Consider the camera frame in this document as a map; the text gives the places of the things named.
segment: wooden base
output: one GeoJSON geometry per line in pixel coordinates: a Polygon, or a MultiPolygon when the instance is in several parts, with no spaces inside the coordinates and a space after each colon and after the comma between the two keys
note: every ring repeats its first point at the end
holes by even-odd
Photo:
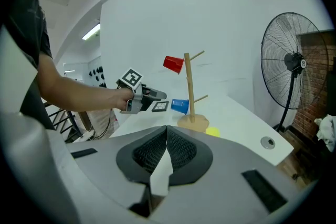
{"type": "Polygon", "coordinates": [[[203,115],[195,115],[195,121],[191,122],[191,116],[185,115],[177,122],[178,127],[187,128],[197,132],[205,133],[209,126],[209,121],[203,115]]]}

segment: fluorescent light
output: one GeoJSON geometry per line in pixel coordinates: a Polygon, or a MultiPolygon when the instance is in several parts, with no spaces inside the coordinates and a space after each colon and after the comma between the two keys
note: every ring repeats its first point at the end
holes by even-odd
{"type": "Polygon", "coordinates": [[[89,37],[94,35],[100,29],[100,24],[97,24],[93,29],[91,29],[85,36],[83,36],[83,40],[87,40],[89,37]]]}

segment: white table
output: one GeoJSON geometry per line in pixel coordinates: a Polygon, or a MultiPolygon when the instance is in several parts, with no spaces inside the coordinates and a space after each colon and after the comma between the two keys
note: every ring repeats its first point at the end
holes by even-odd
{"type": "MultiPolygon", "coordinates": [[[[182,113],[170,109],[166,112],[152,112],[153,104],[145,112],[131,115],[111,136],[125,135],[154,126],[177,126],[182,113]]],[[[230,97],[221,96],[220,99],[208,97],[195,104],[195,112],[206,116],[209,127],[220,130],[220,137],[246,146],[273,165],[278,165],[293,150],[293,147],[273,128],[255,116],[230,97]],[[269,136],[275,141],[275,148],[268,150],[262,147],[260,140],[269,136]]]]}

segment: hand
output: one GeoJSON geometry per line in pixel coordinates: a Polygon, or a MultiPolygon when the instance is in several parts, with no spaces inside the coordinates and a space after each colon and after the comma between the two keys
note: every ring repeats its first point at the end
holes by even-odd
{"type": "Polygon", "coordinates": [[[112,106],[113,108],[120,109],[122,111],[126,110],[127,101],[133,99],[133,92],[128,88],[121,88],[114,90],[113,93],[113,101],[112,106]]]}

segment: white cloth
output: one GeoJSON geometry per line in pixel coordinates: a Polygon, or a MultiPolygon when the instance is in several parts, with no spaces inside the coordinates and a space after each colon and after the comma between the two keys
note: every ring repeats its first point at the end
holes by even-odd
{"type": "Polygon", "coordinates": [[[336,143],[336,116],[327,115],[324,119],[315,119],[320,130],[317,133],[319,140],[323,140],[330,152],[333,152],[336,143]]]}

